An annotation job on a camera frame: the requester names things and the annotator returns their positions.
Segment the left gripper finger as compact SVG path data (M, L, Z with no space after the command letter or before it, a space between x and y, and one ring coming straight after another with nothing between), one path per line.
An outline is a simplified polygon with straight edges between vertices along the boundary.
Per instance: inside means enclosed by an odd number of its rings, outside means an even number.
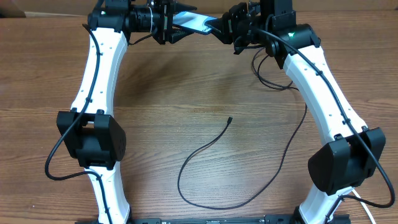
M173 1L171 3L171 9L173 14L178 14L180 12L186 12L186 11L196 11L197 7L191 6L185 3L180 3L178 1Z
M177 43L178 41L192 34L194 34L194 32L189 30L173 29L173 31L169 35L169 42Z

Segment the blue Galaxy smartphone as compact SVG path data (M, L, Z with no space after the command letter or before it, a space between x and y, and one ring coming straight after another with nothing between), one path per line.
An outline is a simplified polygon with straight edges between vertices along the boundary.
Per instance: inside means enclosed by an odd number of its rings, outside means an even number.
M215 19L215 17L185 11L173 16L173 25L184 30L208 35L211 28L205 23Z

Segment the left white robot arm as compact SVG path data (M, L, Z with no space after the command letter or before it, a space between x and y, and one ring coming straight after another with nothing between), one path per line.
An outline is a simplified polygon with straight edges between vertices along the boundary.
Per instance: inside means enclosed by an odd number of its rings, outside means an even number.
M126 150L126 133L114 118L114 93L119 68L130 37L145 32L160 45L174 44L190 35L173 27L173 16L194 11L178 1L98 1L84 28L90 35L90 49L79 92L68 111L57 115L61 137L93 186L98 217L95 223L131 223L131 206L123 190L121 161Z

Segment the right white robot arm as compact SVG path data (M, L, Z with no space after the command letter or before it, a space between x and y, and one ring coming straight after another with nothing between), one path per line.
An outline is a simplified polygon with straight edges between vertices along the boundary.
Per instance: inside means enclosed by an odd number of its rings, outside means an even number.
M242 2L207 25L237 54L263 45L295 83L315 120L322 148L308 161L313 186L290 222L348 223L348 217L334 213L353 189L381 169L386 138L381 129L369 129L348 103L315 31L297 23L291 1Z

